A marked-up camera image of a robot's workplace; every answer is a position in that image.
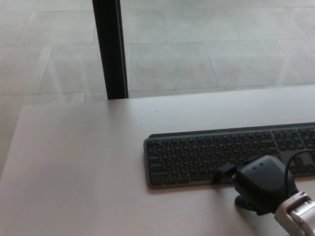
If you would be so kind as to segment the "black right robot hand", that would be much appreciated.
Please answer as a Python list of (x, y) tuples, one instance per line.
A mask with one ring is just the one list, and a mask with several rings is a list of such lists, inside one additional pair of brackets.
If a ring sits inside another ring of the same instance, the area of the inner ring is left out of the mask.
[(285, 170), (278, 158), (259, 156), (241, 168), (230, 163), (218, 167), (213, 183), (233, 184), (239, 193), (234, 200), (236, 206), (257, 215), (274, 214), (284, 201), (299, 192), (293, 175), (286, 175)]

